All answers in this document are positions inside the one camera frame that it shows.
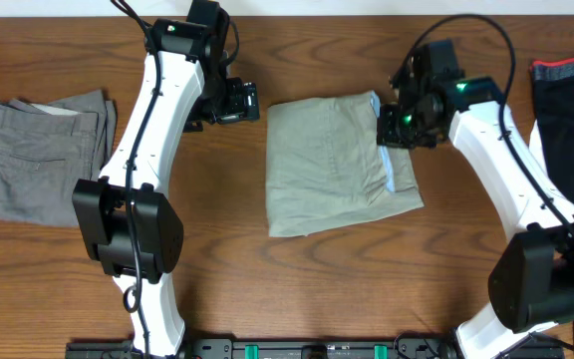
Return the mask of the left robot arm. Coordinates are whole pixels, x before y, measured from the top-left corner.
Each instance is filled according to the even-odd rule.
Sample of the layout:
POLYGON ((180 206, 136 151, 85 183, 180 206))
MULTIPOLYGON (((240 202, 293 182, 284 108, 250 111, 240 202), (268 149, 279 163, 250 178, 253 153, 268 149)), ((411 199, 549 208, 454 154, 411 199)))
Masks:
POLYGON ((256 86, 228 75, 225 51, 237 27, 216 1, 194 1, 183 21, 149 24, 125 1, 116 7, 144 34, 143 82, 117 150, 72 200, 89 258, 123 294, 131 341, 71 343, 69 358, 178 358, 185 323, 174 296, 184 229, 168 200, 180 138, 203 124, 259 119, 256 86))

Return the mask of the light khaki shorts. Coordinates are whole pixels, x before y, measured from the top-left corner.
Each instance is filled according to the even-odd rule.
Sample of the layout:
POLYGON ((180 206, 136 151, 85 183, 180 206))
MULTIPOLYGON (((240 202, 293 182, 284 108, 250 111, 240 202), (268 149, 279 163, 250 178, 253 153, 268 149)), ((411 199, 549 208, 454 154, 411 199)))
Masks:
POLYGON ((373 91, 269 108, 270 236, 309 235, 423 207, 409 152, 376 142, 379 113, 373 91))

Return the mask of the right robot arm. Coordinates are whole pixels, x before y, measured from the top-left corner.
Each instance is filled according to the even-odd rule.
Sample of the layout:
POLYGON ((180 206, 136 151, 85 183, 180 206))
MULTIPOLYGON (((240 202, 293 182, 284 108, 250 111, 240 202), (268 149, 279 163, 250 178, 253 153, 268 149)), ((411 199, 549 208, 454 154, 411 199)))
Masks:
POLYGON ((574 320, 574 204, 533 157, 488 77, 469 78, 450 41, 415 47, 378 118, 379 144, 400 149, 450 142, 466 158, 508 243, 491 271, 489 301, 436 346, 433 358, 561 357, 548 329, 574 320))

